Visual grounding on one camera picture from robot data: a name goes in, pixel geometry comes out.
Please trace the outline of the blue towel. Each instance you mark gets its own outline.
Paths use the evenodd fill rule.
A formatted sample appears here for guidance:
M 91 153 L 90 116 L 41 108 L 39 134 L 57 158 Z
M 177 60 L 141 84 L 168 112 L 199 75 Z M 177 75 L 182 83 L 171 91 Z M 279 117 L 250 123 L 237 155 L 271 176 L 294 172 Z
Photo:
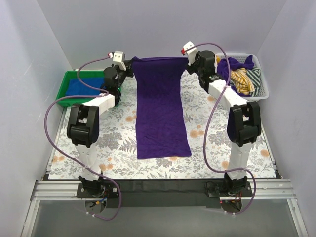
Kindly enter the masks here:
M 85 78 L 82 81 L 89 86 L 100 88 L 103 83 L 103 78 Z M 82 84 L 78 79 L 70 79 L 68 89 L 66 90 L 66 96 L 73 95 L 99 95 L 100 91 L 92 89 Z

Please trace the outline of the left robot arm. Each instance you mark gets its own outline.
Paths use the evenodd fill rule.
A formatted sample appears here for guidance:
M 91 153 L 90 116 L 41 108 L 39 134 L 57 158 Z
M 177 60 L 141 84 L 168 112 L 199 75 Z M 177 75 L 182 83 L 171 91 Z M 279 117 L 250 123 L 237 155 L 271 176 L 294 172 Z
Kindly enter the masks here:
M 104 82 L 100 88 L 108 91 L 109 95 L 96 97 L 83 104 L 73 104 L 67 127 L 67 136 L 75 145 L 79 162 L 83 164 L 79 180 L 83 189 L 96 198 L 106 193 L 105 181 L 99 176 L 102 171 L 97 164 L 96 142 L 100 132 L 100 115 L 119 103 L 120 88 L 125 78 L 133 76 L 132 61 L 114 61 L 103 74 Z

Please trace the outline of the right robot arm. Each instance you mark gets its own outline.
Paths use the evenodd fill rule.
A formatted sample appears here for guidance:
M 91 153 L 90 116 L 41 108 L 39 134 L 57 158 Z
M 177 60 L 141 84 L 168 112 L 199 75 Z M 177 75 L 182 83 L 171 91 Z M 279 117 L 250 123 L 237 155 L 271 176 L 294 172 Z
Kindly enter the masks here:
M 188 57 L 187 71 L 198 75 L 199 84 L 208 94 L 221 103 L 228 111 L 227 134 L 231 141 L 229 166 L 222 171 L 224 177 L 210 181 L 206 189 L 210 197 L 240 195 L 251 190 L 247 181 L 251 172 L 247 169 L 250 149 L 261 135 L 260 107 L 249 102 L 230 87 L 230 82 L 222 76 L 215 77 L 216 56 L 211 51 L 198 51 L 196 48 L 182 49 Z

